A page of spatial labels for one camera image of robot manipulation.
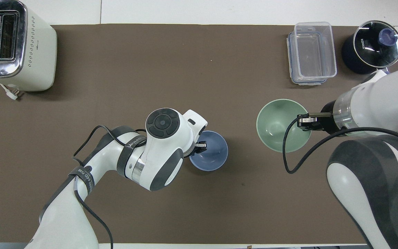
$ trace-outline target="toaster slot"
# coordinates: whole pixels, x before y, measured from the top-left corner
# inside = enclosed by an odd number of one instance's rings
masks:
[[[16,15],[3,15],[1,29],[0,58],[11,59],[16,43]]]

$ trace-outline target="brown table mat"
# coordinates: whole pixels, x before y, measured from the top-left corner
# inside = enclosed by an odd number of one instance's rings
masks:
[[[207,119],[207,129],[225,137],[228,160],[209,173],[186,160],[170,186],[156,192],[107,173],[87,204],[115,242],[364,243],[326,180],[327,160],[344,139],[322,146],[288,175],[282,155],[256,133],[257,114],[269,101],[289,98],[317,112],[366,77],[341,61],[341,44],[355,27],[333,27],[338,74],[315,87],[289,78],[285,39],[292,26],[54,28],[53,87],[20,101],[0,88],[0,242],[32,238],[41,208],[76,166],[71,155],[93,127],[144,128],[150,112],[171,107]],[[326,135],[313,132],[303,149],[288,155],[289,163]],[[99,242],[108,242],[103,227],[87,216]]]

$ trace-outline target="blue bowl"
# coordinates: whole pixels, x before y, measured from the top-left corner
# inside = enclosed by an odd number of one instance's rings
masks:
[[[203,171],[213,171],[220,168],[228,157],[228,145],[217,132],[203,131],[198,141],[207,142],[207,150],[190,156],[191,163]]]

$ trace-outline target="black cable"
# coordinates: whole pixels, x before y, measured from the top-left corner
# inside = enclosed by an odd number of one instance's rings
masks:
[[[93,217],[95,217],[95,219],[97,219],[98,220],[98,222],[100,222],[102,225],[103,225],[103,227],[106,229],[106,231],[107,231],[107,233],[108,233],[108,236],[109,236],[109,238],[110,238],[110,248],[111,249],[113,249],[113,236],[112,236],[112,233],[110,232],[110,229],[108,228],[108,226],[106,225],[106,223],[101,219],[101,218],[99,218],[99,216],[97,216],[96,214],[95,214],[95,212],[93,212],[89,207],[88,207],[88,205],[81,199],[81,197],[79,196],[79,193],[78,193],[78,191],[77,190],[75,190],[74,191],[75,192],[75,196],[76,196],[76,199],[78,199],[78,202],[93,216]]]
[[[383,129],[383,128],[376,128],[376,127],[358,127],[358,128],[351,128],[351,129],[342,128],[340,131],[335,132],[335,133],[325,137],[324,139],[320,140],[317,144],[315,144],[310,150],[308,150],[308,152],[302,157],[302,159],[300,159],[300,161],[299,161],[299,163],[297,163],[296,167],[294,167],[293,170],[290,170],[288,168],[288,164],[286,163],[286,152],[285,152],[286,137],[288,136],[288,133],[289,133],[291,127],[294,125],[294,123],[296,123],[300,118],[305,117],[306,115],[308,115],[308,114],[299,115],[297,118],[295,118],[289,124],[288,128],[286,128],[285,135],[283,137],[283,145],[282,145],[283,164],[285,165],[286,172],[288,172],[289,174],[294,174],[300,168],[300,166],[302,166],[302,164],[305,162],[305,160],[311,155],[311,153],[313,153],[322,144],[324,144],[328,140],[333,139],[334,137],[338,137],[340,135],[344,135],[344,134],[351,133],[351,132],[364,132],[364,131],[381,132],[381,133],[385,133],[385,134],[389,134],[389,135],[398,137],[398,132],[391,131],[388,129]]]
[[[134,131],[136,131],[136,132],[145,132],[145,133],[147,133],[147,130],[146,130],[146,129],[136,129],[136,130],[134,130]],[[144,145],[146,145],[146,144],[147,144],[147,139],[145,139],[143,142],[141,142],[141,143],[139,143],[138,145],[136,145],[135,148],[139,148],[139,147],[144,146]]]
[[[93,134],[95,133],[95,131],[99,128],[104,128],[107,133],[120,145],[125,146],[125,144],[123,142],[121,142],[119,139],[117,139],[117,137],[115,135],[112,134],[112,131],[107,128],[106,126],[96,126],[93,131],[90,133],[90,135],[87,137],[87,139],[85,140],[85,142],[79,147],[79,149],[73,154],[72,159],[75,160],[76,162],[79,163],[79,165],[81,165],[82,167],[84,166],[82,164],[82,161],[76,158],[76,155],[82,150],[82,148],[84,148],[84,146],[88,143],[88,141],[92,138]]]

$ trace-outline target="plastic food container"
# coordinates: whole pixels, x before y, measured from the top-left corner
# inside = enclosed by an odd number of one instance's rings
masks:
[[[319,85],[337,74],[331,25],[299,22],[286,39],[290,77],[299,85]]]

